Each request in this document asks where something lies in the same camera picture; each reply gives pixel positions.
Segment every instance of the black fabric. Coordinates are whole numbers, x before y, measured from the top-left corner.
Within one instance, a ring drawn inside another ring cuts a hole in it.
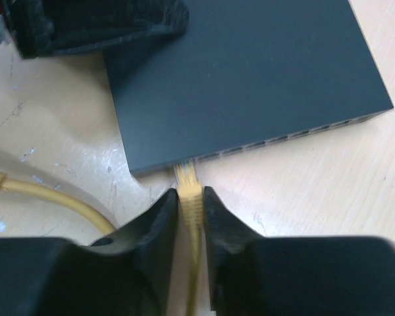
[[[89,247],[0,238],[0,316],[165,316],[177,218],[170,189]]]
[[[134,39],[181,34],[182,0],[1,0],[24,58],[98,51]]]
[[[395,245],[382,238],[263,238],[205,187],[218,316],[395,316]]]

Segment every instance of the desk surface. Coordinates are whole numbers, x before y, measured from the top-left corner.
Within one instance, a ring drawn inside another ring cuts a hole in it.
[[[395,0],[352,5],[395,106]],[[116,226],[174,184],[172,172],[130,176],[101,55],[21,61],[10,45],[0,47],[0,170],[68,192]],[[197,173],[266,236],[375,234],[395,241],[395,110],[200,163]],[[64,236],[88,244],[100,234],[63,207],[0,194],[2,236]],[[187,268],[186,253],[180,240],[176,267]],[[175,269],[175,292],[185,292],[184,269]],[[211,315],[204,311],[205,273],[202,282],[200,315]],[[183,311],[182,300],[171,298],[169,315]]]

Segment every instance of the black object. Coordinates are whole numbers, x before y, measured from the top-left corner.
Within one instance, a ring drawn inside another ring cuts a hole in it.
[[[395,316],[395,249],[371,237],[263,238],[206,187],[218,316]],[[0,239],[0,316],[165,315],[177,222],[171,189],[120,230],[80,247]]]
[[[217,316],[395,316],[395,248],[375,237],[262,238],[205,189]]]
[[[0,239],[0,316],[165,314],[177,194],[81,247],[62,238]]]
[[[181,34],[188,23],[182,0],[0,0],[0,14],[24,58]]]
[[[131,173],[392,109],[347,0],[185,2],[178,40],[104,53]]]

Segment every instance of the yellow ethernet cable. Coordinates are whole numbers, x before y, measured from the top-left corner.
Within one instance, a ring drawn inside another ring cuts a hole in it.
[[[81,214],[81,216],[88,219],[104,235],[108,235],[115,231],[114,226],[92,206],[60,191],[52,190],[34,183],[8,179],[7,175],[2,172],[0,172],[0,191],[14,191],[48,199],[49,201],[61,204]]]
[[[193,163],[183,163],[175,168],[177,194],[184,223],[190,233],[190,278],[186,316],[196,312],[199,266],[201,260],[201,230],[203,225],[203,188],[196,178]]]

